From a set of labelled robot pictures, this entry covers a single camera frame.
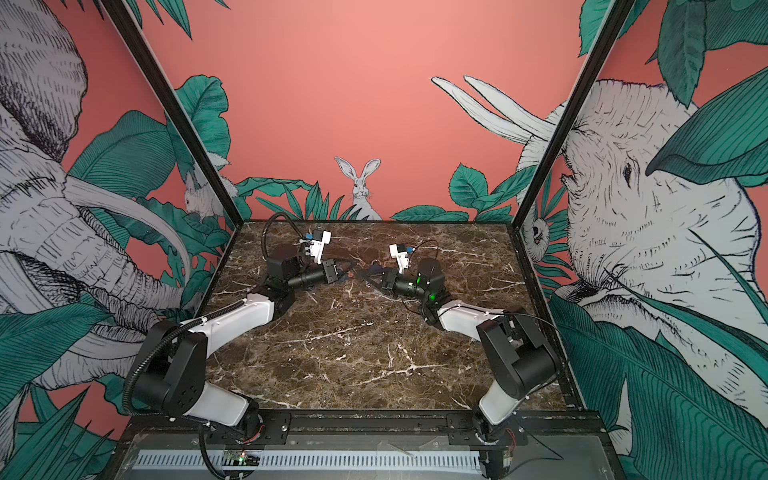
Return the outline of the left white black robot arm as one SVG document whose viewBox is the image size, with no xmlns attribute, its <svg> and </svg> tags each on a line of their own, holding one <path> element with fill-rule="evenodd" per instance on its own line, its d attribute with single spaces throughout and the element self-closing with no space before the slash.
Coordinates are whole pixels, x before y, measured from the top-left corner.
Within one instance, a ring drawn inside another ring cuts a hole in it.
<svg viewBox="0 0 768 480">
<path fill-rule="evenodd" d="M 348 277 L 354 260 L 315 262 L 289 245 L 267 258 L 264 279 L 245 297 L 178 325 L 154 324 L 125 379 L 122 407 L 132 417 L 162 414 L 222 430 L 241 444 L 262 435 L 258 402 L 206 381 L 209 357 L 231 341 L 283 316 L 295 292 Z"/>
</svg>

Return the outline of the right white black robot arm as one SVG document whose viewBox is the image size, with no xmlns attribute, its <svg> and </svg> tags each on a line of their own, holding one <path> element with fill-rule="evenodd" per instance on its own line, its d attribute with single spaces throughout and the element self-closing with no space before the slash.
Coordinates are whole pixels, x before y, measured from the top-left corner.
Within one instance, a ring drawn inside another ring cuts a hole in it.
<svg viewBox="0 0 768 480">
<path fill-rule="evenodd" d="M 562 362 L 537 319 L 523 310 L 484 308 L 455 298 L 439 261 L 422 260 L 414 275 L 372 266 L 359 277 L 392 298 L 416 301 L 417 313 L 427 324 L 482 345 L 493 382 L 473 413 L 473 428 L 481 442 L 510 438 L 517 429 L 518 408 L 530 394 L 557 379 Z"/>
</svg>

